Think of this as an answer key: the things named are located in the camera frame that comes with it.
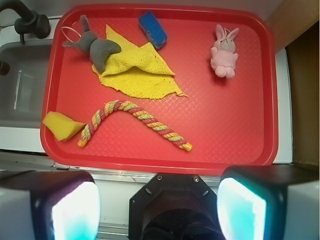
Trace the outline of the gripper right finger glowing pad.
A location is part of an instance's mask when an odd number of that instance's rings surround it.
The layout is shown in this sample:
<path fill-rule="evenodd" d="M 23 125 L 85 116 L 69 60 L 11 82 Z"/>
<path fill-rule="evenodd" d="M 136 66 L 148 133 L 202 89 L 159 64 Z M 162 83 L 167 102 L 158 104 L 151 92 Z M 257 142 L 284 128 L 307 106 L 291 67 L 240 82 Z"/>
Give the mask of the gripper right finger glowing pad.
<path fill-rule="evenodd" d="M 227 240 L 318 240 L 319 168 L 230 166 L 221 175 L 216 206 Z"/>

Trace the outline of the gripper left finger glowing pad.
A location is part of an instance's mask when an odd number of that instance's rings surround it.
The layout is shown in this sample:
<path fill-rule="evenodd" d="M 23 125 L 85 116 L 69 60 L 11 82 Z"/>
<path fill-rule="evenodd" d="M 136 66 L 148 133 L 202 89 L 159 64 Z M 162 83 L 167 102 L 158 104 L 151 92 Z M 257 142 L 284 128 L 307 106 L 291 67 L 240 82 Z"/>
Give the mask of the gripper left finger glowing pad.
<path fill-rule="evenodd" d="M 1 171 L 2 240 L 94 240 L 101 195 L 87 171 Z"/>

